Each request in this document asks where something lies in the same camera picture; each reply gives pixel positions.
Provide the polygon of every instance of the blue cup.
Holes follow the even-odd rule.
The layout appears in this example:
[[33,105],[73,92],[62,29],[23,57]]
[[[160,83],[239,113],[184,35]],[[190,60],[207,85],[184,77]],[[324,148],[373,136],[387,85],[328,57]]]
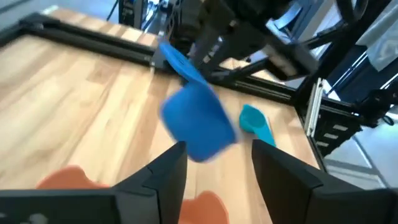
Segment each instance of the blue cup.
[[159,48],[174,70],[188,83],[161,107],[162,120],[172,136],[187,143],[194,161],[205,161],[236,142],[236,133],[218,97],[193,65],[171,45]]
[[276,147],[266,118],[257,108],[250,105],[243,105],[242,112],[239,115],[239,125],[243,130],[254,133],[260,140]]

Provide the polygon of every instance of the metal bracket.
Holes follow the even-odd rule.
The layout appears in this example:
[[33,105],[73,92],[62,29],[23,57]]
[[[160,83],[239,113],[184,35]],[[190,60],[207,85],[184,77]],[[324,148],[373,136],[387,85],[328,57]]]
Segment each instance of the metal bracket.
[[305,115],[304,130],[307,136],[314,137],[317,127],[319,109],[321,107],[323,93],[323,79],[318,78],[312,87],[310,103],[308,104],[307,114]]

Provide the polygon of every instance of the orange object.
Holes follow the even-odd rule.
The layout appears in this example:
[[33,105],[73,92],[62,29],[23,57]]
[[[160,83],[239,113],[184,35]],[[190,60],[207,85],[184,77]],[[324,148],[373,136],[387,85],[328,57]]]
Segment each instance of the orange object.
[[106,185],[97,184],[87,178],[83,169],[69,166],[50,174],[36,189],[103,189]]
[[178,224],[228,224],[228,212],[221,199],[210,191],[197,198],[184,200]]
[[[103,189],[108,186],[97,184],[87,178],[83,169],[70,166],[60,169],[42,180],[36,189]],[[210,191],[202,192],[197,198],[184,200],[178,224],[228,224],[228,213],[221,199]]]

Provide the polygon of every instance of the teal measuring spoon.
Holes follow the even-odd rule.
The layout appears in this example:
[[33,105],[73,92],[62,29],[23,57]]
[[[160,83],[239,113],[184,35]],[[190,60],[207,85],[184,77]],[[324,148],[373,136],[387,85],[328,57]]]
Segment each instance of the teal measuring spoon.
[[243,105],[242,112],[239,115],[239,125],[243,130],[254,133],[260,140],[276,147],[267,120],[257,108]]

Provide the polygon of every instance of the wooden tabletop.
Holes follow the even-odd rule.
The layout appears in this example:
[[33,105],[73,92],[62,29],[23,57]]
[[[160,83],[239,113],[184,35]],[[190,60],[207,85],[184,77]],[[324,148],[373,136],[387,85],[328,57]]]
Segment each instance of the wooden tabletop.
[[[52,16],[109,35],[155,46],[156,36],[58,9]],[[243,62],[228,61],[234,68]],[[113,185],[155,159],[175,141],[159,105],[180,88],[176,76],[32,36],[0,49],[0,188],[31,189],[53,171],[81,166],[94,181]],[[257,75],[269,78],[262,72]],[[271,123],[277,147],[317,166],[291,106],[215,86],[238,125],[243,104]],[[253,135],[210,162],[188,162],[185,198],[218,194],[230,223],[271,223],[251,161]]]

